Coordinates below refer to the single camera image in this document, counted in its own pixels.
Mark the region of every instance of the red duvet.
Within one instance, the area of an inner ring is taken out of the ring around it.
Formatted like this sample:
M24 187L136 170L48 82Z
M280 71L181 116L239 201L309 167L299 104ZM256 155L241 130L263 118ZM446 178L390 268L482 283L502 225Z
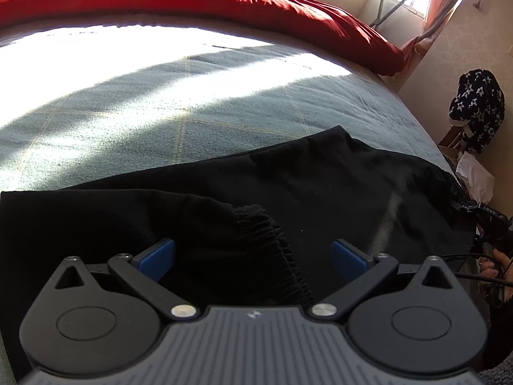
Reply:
M0 0L0 28L86 13L151 12L212 16L286 33L381 75L404 65L403 52L340 8L315 0Z

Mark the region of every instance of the black device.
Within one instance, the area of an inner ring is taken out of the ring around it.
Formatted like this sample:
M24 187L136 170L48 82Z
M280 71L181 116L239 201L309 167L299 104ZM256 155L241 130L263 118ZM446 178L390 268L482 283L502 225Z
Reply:
M508 219L500 211L483 203L475 203L470 206L451 203L451 206L474 218L481 230L475 235L471 253L493 257L493 249L497 249L511 258L513 254L513 218ZM501 265L496 264L495 267L501 274ZM504 287L497 284L488 285L486 302L499 308L504 303Z
M21 324L34 367L22 384L481 383L487 328L441 258L399 265L343 240L331 254L349 283L311 308L203 313L157 283L169 239L107 264L67 257Z

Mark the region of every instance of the blue clip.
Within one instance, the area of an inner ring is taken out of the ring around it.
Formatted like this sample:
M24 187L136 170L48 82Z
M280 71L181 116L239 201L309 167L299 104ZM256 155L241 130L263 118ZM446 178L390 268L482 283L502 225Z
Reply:
M132 258L132 266L155 282L173 267L174 241L162 239L152 247Z
M348 282L365 274L373 265L373 259L344 240L332 244L332 263L337 272Z

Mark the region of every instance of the silver screw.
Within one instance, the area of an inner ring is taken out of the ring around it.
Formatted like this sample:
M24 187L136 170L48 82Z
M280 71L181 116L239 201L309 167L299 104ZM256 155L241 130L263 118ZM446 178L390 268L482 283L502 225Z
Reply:
M337 307L332 304L316 304L312 307L312 313L318 317L331 317L337 313Z
M262 313L258 310L253 310L247 314L249 318L253 318L253 320L256 320L258 317L260 317Z
M190 304L175 305L171 308L171 315L178 318L192 317L198 310Z

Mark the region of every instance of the star-patterned fabric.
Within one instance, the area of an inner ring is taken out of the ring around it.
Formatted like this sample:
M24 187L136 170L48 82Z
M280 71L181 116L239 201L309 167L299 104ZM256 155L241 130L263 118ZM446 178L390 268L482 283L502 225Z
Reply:
M475 69L463 74L458 94L452 100L449 117L468 122L472 137L463 134L467 150L481 153L504 120L504 94L497 79L486 69Z

